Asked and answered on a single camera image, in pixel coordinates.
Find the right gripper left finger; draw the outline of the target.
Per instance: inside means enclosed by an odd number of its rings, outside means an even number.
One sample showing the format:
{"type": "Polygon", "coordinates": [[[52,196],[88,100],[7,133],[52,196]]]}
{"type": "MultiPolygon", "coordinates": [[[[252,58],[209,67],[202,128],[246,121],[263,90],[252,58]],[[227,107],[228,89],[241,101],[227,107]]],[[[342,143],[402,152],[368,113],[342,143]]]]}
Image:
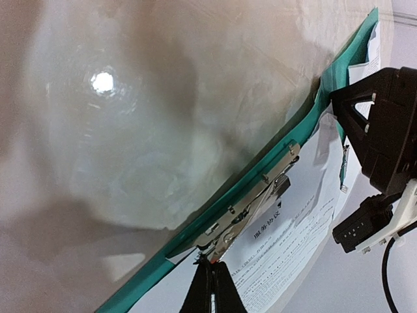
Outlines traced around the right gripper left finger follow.
{"type": "Polygon", "coordinates": [[[212,271],[210,262],[200,257],[195,264],[197,269],[180,313],[212,312],[212,271]]]}

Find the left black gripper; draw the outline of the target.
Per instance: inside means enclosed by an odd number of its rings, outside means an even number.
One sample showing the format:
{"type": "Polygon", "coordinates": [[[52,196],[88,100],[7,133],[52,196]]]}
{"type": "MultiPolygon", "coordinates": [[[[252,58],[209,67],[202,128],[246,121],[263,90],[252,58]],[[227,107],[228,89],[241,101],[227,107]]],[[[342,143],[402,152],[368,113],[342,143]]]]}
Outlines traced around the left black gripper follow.
{"type": "Polygon", "coordinates": [[[330,98],[362,173],[379,192],[400,193],[416,166],[416,69],[384,68],[330,98]]]}

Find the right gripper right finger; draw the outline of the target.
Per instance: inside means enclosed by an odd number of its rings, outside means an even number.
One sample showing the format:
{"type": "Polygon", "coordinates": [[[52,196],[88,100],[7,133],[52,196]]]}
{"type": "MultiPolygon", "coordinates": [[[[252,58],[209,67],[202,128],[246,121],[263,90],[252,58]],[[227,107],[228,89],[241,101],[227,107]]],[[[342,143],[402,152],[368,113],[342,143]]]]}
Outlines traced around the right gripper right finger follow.
{"type": "Polygon", "coordinates": [[[215,312],[247,313],[225,262],[212,264],[215,312]]]}

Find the printed paper sheet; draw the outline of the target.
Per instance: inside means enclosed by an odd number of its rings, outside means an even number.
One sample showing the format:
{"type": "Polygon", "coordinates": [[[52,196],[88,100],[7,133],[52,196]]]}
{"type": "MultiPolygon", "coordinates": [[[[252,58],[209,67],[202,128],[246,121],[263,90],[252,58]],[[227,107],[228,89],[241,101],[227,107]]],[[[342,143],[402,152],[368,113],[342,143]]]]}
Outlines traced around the printed paper sheet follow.
{"type": "Polygon", "coordinates": [[[370,34],[367,44],[365,63],[348,67],[349,84],[352,85],[360,80],[378,72],[381,69],[381,27],[377,22],[370,34]]]}
{"type": "Polygon", "coordinates": [[[288,172],[289,188],[221,257],[248,312],[267,312],[304,270],[341,211],[342,144],[335,117],[321,117],[288,172]]]}

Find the folder cover metal clip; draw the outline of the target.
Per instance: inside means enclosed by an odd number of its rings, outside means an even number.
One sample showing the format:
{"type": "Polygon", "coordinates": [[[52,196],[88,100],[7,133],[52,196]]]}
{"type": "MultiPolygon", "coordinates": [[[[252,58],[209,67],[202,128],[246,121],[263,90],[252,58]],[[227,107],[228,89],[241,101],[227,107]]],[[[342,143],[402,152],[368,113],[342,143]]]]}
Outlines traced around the folder cover metal clip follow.
{"type": "Polygon", "coordinates": [[[253,188],[194,241],[200,255],[212,263],[221,259],[235,239],[287,191],[291,186],[287,172],[298,162],[300,149],[291,141],[253,188]]]}

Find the folder spine metal clip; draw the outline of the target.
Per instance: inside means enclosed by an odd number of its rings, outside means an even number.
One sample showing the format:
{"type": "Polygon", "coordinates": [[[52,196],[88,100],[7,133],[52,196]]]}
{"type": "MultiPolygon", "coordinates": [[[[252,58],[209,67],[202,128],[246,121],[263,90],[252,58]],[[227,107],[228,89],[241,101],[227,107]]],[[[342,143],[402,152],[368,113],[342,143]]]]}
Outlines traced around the folder spine metal clip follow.
{"type": "Polygon", "coordinates": [[[346,175],[347,175],[347,166],[348,166],[348,160],[349,160],[349,149],[350,149],[350,145],[344,145],[343,146],[343,158],[342,158],[341,169],[340,169],[340,172],[339,172],[339,180],[340,180],[339,189],[345,194],[348,191],[348,187],[345,185],[344,180],[345,180],[346,175]]]}

